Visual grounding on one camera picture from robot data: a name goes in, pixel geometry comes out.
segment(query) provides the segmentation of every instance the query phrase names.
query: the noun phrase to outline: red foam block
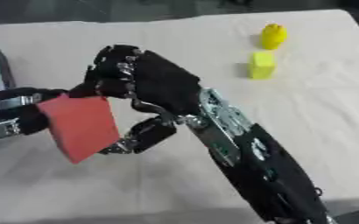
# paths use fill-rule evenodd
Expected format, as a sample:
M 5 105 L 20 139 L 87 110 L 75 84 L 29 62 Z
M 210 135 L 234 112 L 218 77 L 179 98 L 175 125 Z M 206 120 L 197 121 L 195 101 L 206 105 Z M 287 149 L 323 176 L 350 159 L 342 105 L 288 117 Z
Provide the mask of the red foam block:
M 49 117 L 58 147 L 74 164 L 119 139 L 109 103 L 101 97 L 75 99 L 63 94 L 38 107 Z

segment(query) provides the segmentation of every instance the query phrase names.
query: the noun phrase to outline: white table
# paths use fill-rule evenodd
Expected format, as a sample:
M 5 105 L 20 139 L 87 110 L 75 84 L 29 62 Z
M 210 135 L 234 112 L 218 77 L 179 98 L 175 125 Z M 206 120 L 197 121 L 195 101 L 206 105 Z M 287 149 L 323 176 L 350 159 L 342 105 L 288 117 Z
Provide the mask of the white table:
M 270 22 L 290 35 L 275 52 L 277 71 L 248 80 L 243 63 Z M 298 159 L 334 214 L 359 207 L 359 27 L 346 12 L 0 25 L 0 48 L 20 87 L 72 88 L 111 44 L 151 49 L 199 75 Z M 112 102 L 123 133 L 144 118 L 128 101 Z M 78 165 L 47 132 L 0 141 L 0 221 L 39 220 L 261 223 L 186 127 L 143 155 L 95 155 Z

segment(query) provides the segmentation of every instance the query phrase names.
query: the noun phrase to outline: metal bracket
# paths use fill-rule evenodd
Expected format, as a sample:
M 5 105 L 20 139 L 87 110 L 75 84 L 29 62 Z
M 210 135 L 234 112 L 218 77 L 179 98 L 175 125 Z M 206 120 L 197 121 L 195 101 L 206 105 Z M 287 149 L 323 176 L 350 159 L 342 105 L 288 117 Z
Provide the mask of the metal bracket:
M 241 149 L 234 143 L 234 137 L 248 132 L 252 122 L 214 89 L 202 89 L 199 102 L 201 112 L 198 116 L 187 116 L 187 126 L 222 164 L 234 166 L 241 158 Z
M 18 118 L 0 121 L 0 138 L 19 135 L 21 130 L 18 126 Z
M 21 95 L 0 101 L 0 110 L 13 109 L 25 105 L 34 104 L 42 100 L 42 94 Z

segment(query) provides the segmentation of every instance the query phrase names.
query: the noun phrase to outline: black robotic glove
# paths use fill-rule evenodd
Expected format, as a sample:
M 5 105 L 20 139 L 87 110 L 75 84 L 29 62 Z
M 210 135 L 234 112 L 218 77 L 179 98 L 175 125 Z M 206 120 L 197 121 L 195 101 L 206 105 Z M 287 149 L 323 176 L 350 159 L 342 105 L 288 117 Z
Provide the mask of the black robotic glove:
M 135 95 L 173 115 L 187 115 L 198 111 L 199 81 L 199 77 L 154 52 L 114 45 L 98 53 L 84 82 L 70 91 L 70 97 Z
M 35 103 L 65 93 L 62 89 L 20 87 L 0 91 L 0 138 L 30 135 L 48 127 L 48 119 Z

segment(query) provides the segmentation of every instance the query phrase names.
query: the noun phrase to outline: yellow cube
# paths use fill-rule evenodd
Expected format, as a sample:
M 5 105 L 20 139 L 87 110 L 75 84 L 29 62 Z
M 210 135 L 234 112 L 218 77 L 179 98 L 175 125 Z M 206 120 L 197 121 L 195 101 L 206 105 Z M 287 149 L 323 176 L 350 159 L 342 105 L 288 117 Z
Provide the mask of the yellow cube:
M 269 79 L 275 69 L 272 52 L 254 52 L 248 64 L 249 78 L 255 80 Z

